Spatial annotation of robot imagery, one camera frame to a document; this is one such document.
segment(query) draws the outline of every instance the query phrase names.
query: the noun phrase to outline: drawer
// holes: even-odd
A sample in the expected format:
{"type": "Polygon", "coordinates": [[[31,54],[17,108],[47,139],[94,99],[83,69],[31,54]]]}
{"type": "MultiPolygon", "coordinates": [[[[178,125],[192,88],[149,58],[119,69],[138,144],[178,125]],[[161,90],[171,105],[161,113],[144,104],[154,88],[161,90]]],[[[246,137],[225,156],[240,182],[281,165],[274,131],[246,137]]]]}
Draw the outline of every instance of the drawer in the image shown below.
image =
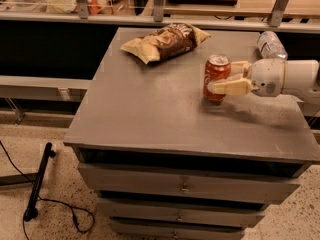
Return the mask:
{"type": "Polygon", "coordinates": [[[240,240],[244,232],[236,228],[179,225],[151,221],[112,219],[110,227],[118,233],[193,240],[240,240]]]}
{"type": "Polygon", "coordinates": [[[190,203],[98,198],[98,208],[108,217],[194,223],[230,227],[254,227],[263,217],[261,211],[190,203]]]}
{"type": "Polygon", "coordinates": [[[84,163],[78,168],[91,189],[129,193],[279,204],[299,186],[296,179],[240,173],[84,163]]]}

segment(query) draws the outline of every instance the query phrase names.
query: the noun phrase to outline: chip bag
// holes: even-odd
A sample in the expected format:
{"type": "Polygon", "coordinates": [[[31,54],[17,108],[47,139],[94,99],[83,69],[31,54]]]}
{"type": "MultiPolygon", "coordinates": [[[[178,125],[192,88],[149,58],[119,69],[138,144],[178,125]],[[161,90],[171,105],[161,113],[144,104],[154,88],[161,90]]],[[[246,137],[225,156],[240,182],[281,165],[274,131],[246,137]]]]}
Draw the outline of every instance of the chip bag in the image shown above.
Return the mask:
{"type": "Polygon", "coordinates": [[[148,64],[188,52],[209,36],[190,24],[172,23],[147,36],[132,39],[123,44],[121,50],[134,54],[148,64]]]}

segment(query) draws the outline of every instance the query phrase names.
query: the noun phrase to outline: floor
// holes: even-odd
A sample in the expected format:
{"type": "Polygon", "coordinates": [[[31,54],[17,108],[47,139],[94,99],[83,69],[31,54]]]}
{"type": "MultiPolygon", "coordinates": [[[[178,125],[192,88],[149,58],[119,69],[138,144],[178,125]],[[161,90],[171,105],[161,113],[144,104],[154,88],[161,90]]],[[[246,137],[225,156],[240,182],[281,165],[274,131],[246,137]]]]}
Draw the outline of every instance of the floor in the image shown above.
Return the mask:
{"type": "MultiPolygon", "coordinates": [[[[93,229],[86,234],[78,233],[69,208],[40,201],[37,203],[38,217],[25,223],[29,239],[155,240],[112,232],[107,219],[96,210],[96,195],[80,177],[73,151],[62,142],[71,120],[66,116],[29,113],[16,126],[11,112],[0,112],[0,140],[23,172],[37,171],[44,146],[47,142],[53,144],[57,155],[48,162],[40,196],[87,208],[95,215],[93,229]]],[[[16,174],[1,148],[0,165],[0,176],[16,174]]],[[[300,180],[300,188],[280,206],[270,206],[266,217],[255,228],[246,230],[243,240],[320,239],[320,166],[311,166],[300,180]]],[[[31,189],[31,184],[0,188],[0,240],[26,239],[22,216],[31,189]]],[[[77,214],[80,228],[89,227],[90,217],[83,212],[77,214]]]]}

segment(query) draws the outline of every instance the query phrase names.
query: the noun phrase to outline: wooden desk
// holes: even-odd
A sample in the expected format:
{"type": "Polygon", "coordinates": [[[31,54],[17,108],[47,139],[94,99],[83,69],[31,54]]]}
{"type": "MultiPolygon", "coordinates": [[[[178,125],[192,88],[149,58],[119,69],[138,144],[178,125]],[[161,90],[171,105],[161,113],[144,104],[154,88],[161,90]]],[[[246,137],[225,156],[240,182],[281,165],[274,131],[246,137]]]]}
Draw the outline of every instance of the wooden desk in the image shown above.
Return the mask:
{"type": "Polygon", "coordinates": [[[150,32],[118,30],[64,143],[116,232],[239,240],[320,163],[319,146],[291,96],[203,99],[207,58],[253,62],[258,33],[210,31],[150,65],[120,50],[150,32]]]}
{"type": "MultiPolygon", "coordinates": [[[[164,13],[176,15],[267,17],[276,0],[238,0],[235,6],[172,4],[164,13]]],[[[320,0],[290,0],[284,17],[320,18],[320,0]]]]}

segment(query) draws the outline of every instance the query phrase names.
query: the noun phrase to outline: coca-cola can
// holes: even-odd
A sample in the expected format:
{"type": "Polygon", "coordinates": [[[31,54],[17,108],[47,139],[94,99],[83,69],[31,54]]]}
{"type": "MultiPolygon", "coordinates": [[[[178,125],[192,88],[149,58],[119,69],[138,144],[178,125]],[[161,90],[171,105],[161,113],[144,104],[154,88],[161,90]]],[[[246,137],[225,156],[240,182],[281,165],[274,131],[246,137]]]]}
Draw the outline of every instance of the coca-cola can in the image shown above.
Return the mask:
{"type": "Polygon", "coordinates": [[[211,55],[204,69],[203,96],[211,102],[221,103],[225,94],[215,94],[208,90],[211,81],[226,79],[231,72],[230,59],[223,54],[211,55]]]}

